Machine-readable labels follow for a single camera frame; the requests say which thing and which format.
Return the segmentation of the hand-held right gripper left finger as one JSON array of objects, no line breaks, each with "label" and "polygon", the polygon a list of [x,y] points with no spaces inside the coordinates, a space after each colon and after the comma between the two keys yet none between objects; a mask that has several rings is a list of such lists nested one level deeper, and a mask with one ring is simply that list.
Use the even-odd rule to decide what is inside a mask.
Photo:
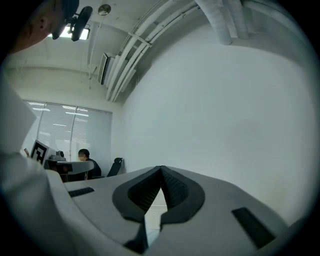
[{"label": "hand-held right gripper left finger", "polygon": [[160,231],[157,168],[64,184],[89,223],[125,251],[144,253]]}]

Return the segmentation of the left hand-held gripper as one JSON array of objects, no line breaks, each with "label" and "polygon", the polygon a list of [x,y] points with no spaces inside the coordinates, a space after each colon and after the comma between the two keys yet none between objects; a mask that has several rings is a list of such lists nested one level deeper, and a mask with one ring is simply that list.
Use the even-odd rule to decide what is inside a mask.
[{"label": "left hand-held gripper", "polygon": [[39,162],[45,170],[58,172],[63,182],[69,182],[69,175],[93,170],[92,161],[67,161],[63,151],[56,151],[37,139],[34,141],[30,157]]}]

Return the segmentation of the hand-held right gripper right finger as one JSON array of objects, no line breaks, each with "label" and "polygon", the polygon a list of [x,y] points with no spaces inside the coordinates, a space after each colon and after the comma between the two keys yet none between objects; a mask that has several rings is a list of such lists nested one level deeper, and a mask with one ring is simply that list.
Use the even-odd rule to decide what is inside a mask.
[{"label": "hand-held right gripper right finger", "polygon": [[174,168],[204,190],[201,209],[187,222],[164,225],[149,248],[151,256],[252,256],[257,248],[232,211],[248,209],[275,237],[288,225],[267,205],[238,186]]}]

